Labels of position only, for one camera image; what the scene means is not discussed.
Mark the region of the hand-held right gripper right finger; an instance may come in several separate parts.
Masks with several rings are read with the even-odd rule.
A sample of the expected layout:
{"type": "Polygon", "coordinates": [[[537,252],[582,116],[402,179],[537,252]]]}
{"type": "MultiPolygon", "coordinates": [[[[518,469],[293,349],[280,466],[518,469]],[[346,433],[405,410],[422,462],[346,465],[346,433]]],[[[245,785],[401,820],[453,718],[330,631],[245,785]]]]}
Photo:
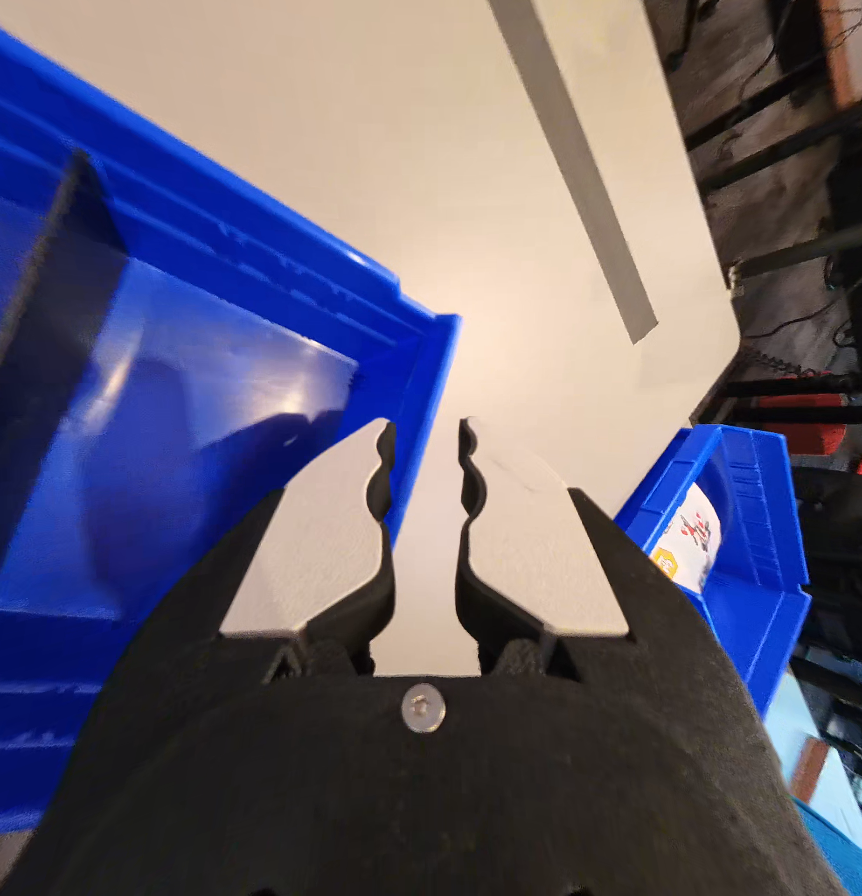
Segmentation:
{"type": "Polygon", "coordinates": [[[563,478],[480,418],[459,421],[456,613],[483,666],[530,641],[545,662],[565,641],[623,638],[630,626],[563,478]]]}

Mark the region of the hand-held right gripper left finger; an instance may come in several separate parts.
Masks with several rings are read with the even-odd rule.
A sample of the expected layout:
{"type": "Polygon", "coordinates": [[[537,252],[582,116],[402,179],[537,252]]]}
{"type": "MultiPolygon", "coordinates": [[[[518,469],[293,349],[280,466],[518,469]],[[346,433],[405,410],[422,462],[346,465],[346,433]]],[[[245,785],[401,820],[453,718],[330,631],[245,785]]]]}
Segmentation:
{"type": "Polygon", "coordinates": [[[284,487],[225,614],[230,638],[280,636],[366,654],[395,607],[385,516],[396,426],[363,425],[316,456],[284,487]]]}

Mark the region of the black bin divider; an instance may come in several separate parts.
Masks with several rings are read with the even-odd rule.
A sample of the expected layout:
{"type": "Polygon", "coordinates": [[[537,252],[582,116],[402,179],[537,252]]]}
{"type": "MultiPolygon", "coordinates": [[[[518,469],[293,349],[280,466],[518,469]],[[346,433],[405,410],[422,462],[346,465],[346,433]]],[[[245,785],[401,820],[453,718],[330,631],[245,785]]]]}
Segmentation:
{"type": "Polygon", "coordinates": [[[129,259],[75,149],[0,318],[0,569],[129,259]]]}

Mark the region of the blue plastic bin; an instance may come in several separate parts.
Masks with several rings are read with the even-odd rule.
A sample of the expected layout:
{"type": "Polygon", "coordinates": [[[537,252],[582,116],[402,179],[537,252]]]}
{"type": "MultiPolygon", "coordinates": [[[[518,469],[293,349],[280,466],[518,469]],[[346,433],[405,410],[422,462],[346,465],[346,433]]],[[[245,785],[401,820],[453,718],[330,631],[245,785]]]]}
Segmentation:
{"type": "Polygon", "coordinates": [[[40,822],[154,606],[269,492],[396,425],[392,540],[459,319],[0,29],[0,318],[75,149],[129,257],[0,569],[0,835],[40,822]]]}
{"type": "Polygon", "coordinates": [[[703,595],[678,588],[765,716],[811,602],[785,438],[726,425],[680,429],[616,514],[617,525],[649,556],[694,483],[718,514],[721,544],[703,595]]]}

